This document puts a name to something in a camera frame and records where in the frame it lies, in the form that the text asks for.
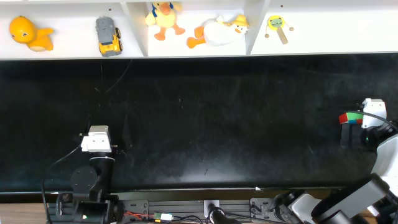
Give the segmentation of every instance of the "black tabletop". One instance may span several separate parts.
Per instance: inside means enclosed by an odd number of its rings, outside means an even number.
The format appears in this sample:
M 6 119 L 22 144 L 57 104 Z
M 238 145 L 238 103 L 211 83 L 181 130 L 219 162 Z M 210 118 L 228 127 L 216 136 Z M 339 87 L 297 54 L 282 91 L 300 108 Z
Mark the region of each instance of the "black tabletop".
M 0 192 L 38 192 L 88 114 L 115 142 L 129 118 L 134 148 L 116 158 L 114 192 L 345 185 L 376 155 L 340 148 L 340 113 L 320 109 L 381 98 L 398 117 L 396 54 L 140 59 L 121 77 L 129 63 L 0 62 Z M 63 161 L 47 188 L 70 189 L 88 158 Z

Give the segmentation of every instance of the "white plush duck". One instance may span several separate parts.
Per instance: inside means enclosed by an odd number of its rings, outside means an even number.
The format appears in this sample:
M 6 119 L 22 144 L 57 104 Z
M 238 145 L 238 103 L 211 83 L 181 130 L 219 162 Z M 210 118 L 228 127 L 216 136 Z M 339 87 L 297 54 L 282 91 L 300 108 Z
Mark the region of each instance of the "white plush duck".
M 244 15 L 238 15 L 232 23 L 224 22 L 224 18 L 219 16 L 217 19 L 210 19 L 205 25 L 195 29 L 195 37 L 189 37 L 187 45 L 194 48 L 198 44 L 210 44 L 220 46 L 229 44 L 240 39 L 248 31 L 249 24 Z

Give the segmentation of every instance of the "orange beak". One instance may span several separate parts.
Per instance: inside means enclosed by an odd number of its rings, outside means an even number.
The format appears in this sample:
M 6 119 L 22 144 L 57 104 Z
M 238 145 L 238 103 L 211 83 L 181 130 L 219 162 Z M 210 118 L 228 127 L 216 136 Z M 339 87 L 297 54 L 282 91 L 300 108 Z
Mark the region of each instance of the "orange beak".
M 170 4 L 168 2 L 165 2 L 160 5 L 160 11 L 166 16 L 170 14 L 171 10 L 172 9 L 170 8 Z

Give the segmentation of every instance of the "toy car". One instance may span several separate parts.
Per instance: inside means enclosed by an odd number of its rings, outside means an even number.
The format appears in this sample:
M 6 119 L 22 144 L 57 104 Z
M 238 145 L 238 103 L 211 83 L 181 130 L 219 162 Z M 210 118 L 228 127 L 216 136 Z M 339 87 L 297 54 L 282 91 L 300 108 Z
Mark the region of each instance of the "toy car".
M 120 41 L 120 30 L 115 27 L 113 19 L 109 17 L 100 17 L 96 20 L 96 27 L 99 51 L 102 56 L 109 57 L 122 53 L 123 46 Z

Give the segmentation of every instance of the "white clamp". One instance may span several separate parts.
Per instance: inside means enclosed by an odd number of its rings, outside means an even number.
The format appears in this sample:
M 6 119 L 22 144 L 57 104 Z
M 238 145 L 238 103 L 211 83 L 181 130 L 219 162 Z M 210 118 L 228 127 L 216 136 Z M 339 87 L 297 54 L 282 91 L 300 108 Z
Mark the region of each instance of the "white clamp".
M 108 126 L 91 126 L 81 142 L 82 152 L 112 152 Z
M 380 116 L 382 118 L 387 118 L 387 110 L 386 110 L 386 104 L 380 99 L 370 99 L 366 98 L 362 102 L 364 108 L 363 111 L 366 113 L 371 113 L 376 116 Z M 362 128 L 370 128 L 372 126 L 380 126 L 384 122 L 377 119 L 377 118 L 372 118 L 370 116 L 363 116 L 362 120 Z

